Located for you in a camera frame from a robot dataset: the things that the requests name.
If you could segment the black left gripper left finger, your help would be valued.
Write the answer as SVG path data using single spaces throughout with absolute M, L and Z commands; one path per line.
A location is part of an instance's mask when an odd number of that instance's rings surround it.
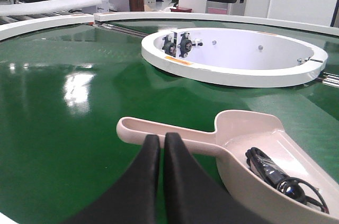
M 147 135 L 127 170 L 98 199 L 63 223 L 156 223 L 160 143 Z

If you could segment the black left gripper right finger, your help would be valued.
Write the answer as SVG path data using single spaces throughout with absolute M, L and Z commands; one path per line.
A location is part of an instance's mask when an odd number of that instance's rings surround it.
M 266 223 L 203 170 L 176 132 L 165 135 L 163 179 L 168 223 Z

